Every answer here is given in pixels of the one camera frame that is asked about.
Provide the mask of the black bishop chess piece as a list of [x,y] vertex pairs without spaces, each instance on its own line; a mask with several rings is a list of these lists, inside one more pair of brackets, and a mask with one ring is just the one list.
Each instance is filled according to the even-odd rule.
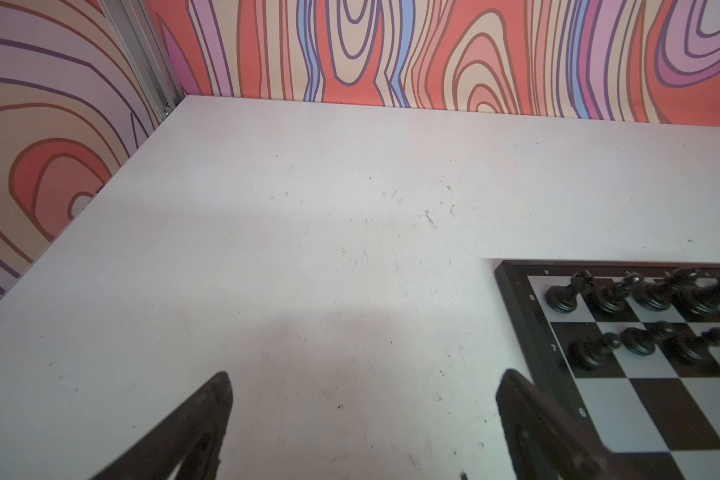
[[666,311],[674,296],[684,287],[694,284],[700,271],[696,268],[681,267],[668,272],[658,282],[640,282],[632,292],[632,298],[641,307],[651,311]]

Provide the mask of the black rook chess piece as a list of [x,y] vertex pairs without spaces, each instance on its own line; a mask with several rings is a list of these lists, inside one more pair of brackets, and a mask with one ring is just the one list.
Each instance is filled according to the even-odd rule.
[[554,311],[568,314],[578,307],[578,297],[585,295],[593,286],[589,270],[580,270],[570,277],[567,285],[554,285],[545,292],[545,301]]

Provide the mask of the black pawn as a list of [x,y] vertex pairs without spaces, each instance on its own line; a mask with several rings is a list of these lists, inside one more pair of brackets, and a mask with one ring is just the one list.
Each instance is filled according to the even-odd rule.
[[673,324],[660,321],[645,325],[644,329],[630,327],[621,334],[622,345],[631,353],[639,356],[650,356],[655,353],[656,346],[676,333]]
[[687,365],[708,363],[712,360],[709,350],[720,346],[720,327],[714,327],[699,335],[680,334],[667,341],[673,355]]
[[574,363],[581,369],[592,371],[603,366],[608,357],[622,345],[620,337],[607,332],[597,338],[579,339],[569,347]]

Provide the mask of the black queen chess piece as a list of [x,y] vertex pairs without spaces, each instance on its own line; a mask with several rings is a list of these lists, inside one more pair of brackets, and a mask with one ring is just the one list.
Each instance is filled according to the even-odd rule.
[[720,275],[708,285],[683,287],[675,297],[675,305],[699,318],[717,315],[720,311]]

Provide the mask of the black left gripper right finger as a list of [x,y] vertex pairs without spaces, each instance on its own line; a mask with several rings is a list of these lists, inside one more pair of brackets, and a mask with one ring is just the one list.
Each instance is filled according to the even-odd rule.
[[496,403],[518,479],[634,479],[636,470],[522,374],[508,369]]

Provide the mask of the black white chess board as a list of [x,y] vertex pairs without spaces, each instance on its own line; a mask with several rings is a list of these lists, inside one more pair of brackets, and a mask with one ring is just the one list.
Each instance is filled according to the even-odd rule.
[[[632,273],[658,282],[677,268],[700,271],[694,284],[714,282],[720,263],[666,263],[592,260],[503,260],[496,281],[529,367],[523,375],[575,421],[594,433],[613,454],[636,470],[634,479],[720,479],[720,346],[708,363],[687,365],[668,348],[680,334],[699,335],[720,327],[717,315],[699,318],[681,311],[675,297],[666,311],[637,304],[632,294],[624,310],[600,311],[592,302],[596,285],[618,282]],[[592,288],[578,297],[575,311],[554,311],[545,292],[567,285],[580,270],[593,276]],[[623,345],[596,370],[579,368],[570,345],[627,328],[666,321],[676,333],[639,356]]]

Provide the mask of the black knight chess piece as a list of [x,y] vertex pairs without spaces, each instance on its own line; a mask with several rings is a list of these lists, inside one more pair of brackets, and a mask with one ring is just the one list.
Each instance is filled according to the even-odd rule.
[[596,285],[591,292],[592,302],[600,311],[605,313],[615,314],[621,312],[626,308],[626,299],[642,281],[642,275],[632,273],[618,282],[612,282],[608,285]]

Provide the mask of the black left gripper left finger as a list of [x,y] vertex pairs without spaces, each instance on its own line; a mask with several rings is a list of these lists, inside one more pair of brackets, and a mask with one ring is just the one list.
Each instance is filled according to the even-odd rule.
[[229,375],[214,374],[96,479],[214,479],[233,406]]

